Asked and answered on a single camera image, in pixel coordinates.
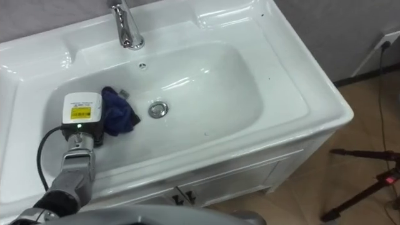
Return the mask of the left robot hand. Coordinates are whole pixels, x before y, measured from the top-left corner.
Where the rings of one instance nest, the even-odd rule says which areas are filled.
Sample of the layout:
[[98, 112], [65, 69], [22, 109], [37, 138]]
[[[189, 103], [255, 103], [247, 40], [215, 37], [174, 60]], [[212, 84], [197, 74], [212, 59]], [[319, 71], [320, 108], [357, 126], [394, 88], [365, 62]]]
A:
[[73, 92], [65, 95], [62, 109], [62, 135], [65, 140], [77, 133], [87, 133], [94, 147], [104, 140], [103, 98], [96, 92]]

